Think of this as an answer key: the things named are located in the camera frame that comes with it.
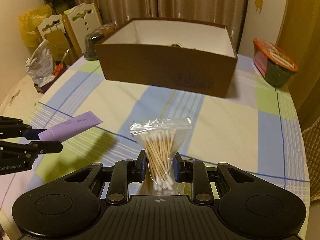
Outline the brown cardboard box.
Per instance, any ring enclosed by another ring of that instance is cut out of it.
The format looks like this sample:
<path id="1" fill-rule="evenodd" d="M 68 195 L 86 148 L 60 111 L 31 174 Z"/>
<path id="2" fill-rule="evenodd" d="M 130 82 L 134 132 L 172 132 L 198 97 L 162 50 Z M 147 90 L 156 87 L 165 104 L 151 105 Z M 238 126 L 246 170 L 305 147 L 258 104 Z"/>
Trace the brown cardboard box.
<path id="1" fill-rule="evenodd" d="M 133 18 L 94 48 L 107 80 L 220 98 L 238 61 L 225 25 L 181 18 Z"/>

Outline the quilted tan chair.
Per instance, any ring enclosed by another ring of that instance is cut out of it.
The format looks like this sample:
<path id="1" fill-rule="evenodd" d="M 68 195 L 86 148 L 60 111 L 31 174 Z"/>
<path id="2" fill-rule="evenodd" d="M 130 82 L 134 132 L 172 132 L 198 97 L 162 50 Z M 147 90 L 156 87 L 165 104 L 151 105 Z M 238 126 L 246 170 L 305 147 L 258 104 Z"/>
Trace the quilted tan chair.
<path id="1" fill-rule="evenodd" d="M 310 202 L 319 200 L 319 122 L 303 131 L 306 163 L 310 178 Z"/>

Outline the cotton swab bag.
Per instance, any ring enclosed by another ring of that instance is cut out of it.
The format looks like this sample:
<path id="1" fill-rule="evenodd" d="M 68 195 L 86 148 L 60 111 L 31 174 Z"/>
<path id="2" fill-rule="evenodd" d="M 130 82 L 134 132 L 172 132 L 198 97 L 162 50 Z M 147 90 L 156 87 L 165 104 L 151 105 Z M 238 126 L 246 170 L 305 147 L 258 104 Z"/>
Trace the cotton swab bag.
<path id="1" fill-rule="evenodd" d="M 131 122 L 129 132 L 145 150 L 148 165 L 138 194 L 172 196 L 184 192 L 184 185 L 174 178 L 174 156 L 191 131 L 188 117 Z"/>

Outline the dark red tray box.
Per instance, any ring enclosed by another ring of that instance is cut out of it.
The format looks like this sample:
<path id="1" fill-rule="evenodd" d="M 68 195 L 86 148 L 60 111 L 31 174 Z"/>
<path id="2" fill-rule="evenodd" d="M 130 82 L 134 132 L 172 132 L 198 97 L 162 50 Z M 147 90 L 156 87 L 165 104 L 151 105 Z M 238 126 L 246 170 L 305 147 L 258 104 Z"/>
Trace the dark red tray box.
<path id="1" fill-rule="evenodd" d="M 67 70 L 65 63 L 60 63 L 55 67 L 52 75 L 45 77 L 41 86 L 34 84 L 34 87 L 38 93 L 44 94 L 52 84 Z"/>

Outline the yellow plastic bag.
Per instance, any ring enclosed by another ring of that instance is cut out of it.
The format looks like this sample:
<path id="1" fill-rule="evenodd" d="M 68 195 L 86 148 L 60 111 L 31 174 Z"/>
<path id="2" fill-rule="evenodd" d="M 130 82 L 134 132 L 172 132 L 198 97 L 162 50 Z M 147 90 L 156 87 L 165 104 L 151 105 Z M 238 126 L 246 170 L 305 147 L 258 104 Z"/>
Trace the yellow plastic bag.
<path id="1" fill-rule="evenodd" d="M 35 29 L 43 22 L 44 19 L 51 15 L 52 9 L 46 4 L 18 17 L 20 35 L 26 46 L 35 48 L 38 45 L 38 38 Z"/>

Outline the red instant noodle bowl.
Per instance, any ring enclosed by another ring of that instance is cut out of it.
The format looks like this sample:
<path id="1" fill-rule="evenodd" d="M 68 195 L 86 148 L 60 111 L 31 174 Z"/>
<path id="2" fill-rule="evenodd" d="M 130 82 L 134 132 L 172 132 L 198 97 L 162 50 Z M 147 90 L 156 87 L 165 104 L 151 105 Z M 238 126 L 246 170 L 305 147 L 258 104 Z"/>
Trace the red instant noodle bowl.
<path id="1" fill-rule="evenodd" d="M 274 44 L 255 38 L 253 62 L 264 79 L 273 87 L 283 87 L 298 71 L 297 65 Z"/>

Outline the purple cream tube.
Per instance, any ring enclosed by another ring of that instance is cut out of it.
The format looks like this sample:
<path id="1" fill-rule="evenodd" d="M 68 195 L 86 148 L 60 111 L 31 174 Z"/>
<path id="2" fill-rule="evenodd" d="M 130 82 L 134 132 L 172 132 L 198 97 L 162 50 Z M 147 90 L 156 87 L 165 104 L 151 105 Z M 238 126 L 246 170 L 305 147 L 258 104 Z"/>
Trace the purple cream tube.
<path id="1" fill-rule="evenodd" d="M 89 111 L 46 129 L 39 133 L 39 139 L 41 141 L 64 142 L 102 122 L 102 120 Z"/>

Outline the crumpled white plastic bag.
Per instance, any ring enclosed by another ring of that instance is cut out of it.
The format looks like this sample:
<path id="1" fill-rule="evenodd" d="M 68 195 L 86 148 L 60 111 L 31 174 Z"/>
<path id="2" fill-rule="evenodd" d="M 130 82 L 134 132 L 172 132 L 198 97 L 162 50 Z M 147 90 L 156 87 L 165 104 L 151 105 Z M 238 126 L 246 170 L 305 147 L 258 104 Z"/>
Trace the crumpled white plastic bag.
<path id="1" fill-rule="evenodd" d="M 41 86 L 45 77 L 53 74 L 55 66 L 55 61 L 49 49 L 47 39 L 41 42 L 25 63 L 27 74 L 32 78 L 33 82 L 39 86 Z"/>

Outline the dark purple scrunchie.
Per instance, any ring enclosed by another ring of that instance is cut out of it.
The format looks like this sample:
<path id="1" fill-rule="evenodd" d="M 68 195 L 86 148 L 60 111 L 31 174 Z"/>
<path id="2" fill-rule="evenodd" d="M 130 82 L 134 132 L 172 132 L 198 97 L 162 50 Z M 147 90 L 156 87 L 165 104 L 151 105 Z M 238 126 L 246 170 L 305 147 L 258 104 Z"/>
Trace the dark purple scrunchie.
<path id="1" fill-rule="evenodd" d="M 179 43 L 173 43 L 170 45 L 171 47 L 175 47 L 175 48 L 184 48 L 184 46 L 182 46 L 181 44 Z"/>

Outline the cardboard carton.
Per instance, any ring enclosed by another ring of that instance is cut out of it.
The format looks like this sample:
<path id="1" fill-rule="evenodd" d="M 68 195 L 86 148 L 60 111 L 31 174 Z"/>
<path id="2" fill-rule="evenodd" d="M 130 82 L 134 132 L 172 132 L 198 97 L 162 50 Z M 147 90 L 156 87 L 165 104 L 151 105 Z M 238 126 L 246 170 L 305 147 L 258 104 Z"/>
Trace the cardboard carton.
<path id="1" fill-rule="evenodd" d="M 75 62 L 71 46 L 61 29 L 51 31 L 44 37 L 48 40 L 48 46 L 55 62 L 61 62 L 67 50 L 69 52 L 64 59 L 64 63 L 70 66 Z"/>

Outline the yellow curtain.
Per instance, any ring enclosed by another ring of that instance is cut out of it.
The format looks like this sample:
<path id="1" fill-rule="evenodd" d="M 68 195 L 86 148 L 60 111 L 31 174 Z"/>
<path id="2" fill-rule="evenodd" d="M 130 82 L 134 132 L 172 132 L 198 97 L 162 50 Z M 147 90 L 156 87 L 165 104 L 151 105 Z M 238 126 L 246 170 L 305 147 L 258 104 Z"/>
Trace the yellow curtain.
<path id="1" fill-rule="evenodd" d="M 319 118 L 319 0 L 287 0 L 278 46 L 298 66 L 287 86 L 305 130 Z"/>

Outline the dark wrapped noodle bowl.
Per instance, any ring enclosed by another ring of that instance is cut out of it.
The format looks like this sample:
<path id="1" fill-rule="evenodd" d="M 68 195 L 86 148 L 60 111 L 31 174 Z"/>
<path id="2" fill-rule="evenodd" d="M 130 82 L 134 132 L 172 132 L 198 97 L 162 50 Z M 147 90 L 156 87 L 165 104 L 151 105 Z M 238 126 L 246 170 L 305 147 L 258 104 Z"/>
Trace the dark wrapped noodle bowl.
<path id="1" fill-rule="evenodd" d="M 95 44 L 101 41 L 105 36 L 109 35 L 112 31 L 117 28 L 114 23 L 103 24 L 96 28 L 85 37 L 85 52 L 84 58 L 87 61 L 95 61 L 98 59 L 97 52 L 94 48 Z"/>

